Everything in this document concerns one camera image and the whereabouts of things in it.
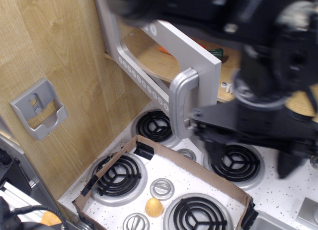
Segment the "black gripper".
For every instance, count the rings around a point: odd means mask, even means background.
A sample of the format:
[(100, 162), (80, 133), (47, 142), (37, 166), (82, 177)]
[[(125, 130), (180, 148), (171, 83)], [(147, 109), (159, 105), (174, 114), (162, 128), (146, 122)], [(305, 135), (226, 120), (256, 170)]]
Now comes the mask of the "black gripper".
[(280, 179), (303, 166), (309, 155), (318, 154), (317, 122), (285, 106), (278, 110), (257, 110), (234, 99), (193, 109), (190, 120), (214, 166), (220, 166), (226, 143), (230, 141), (279, 150)]

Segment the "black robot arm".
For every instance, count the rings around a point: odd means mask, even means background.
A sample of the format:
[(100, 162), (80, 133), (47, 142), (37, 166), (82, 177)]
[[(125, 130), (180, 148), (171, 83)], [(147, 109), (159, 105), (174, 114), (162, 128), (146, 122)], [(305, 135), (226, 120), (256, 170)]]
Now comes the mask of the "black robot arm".
[(100, 1), (133, 26), (164, 20), (241, 43), (234, 100), (190, 114), (214, 165), (229, 141), (277, 149), (282, 179), (317, 155), (317, 123), (285, 103), (303, 91), (318, 107), (310, 89), (318, 81), (318, 0)]

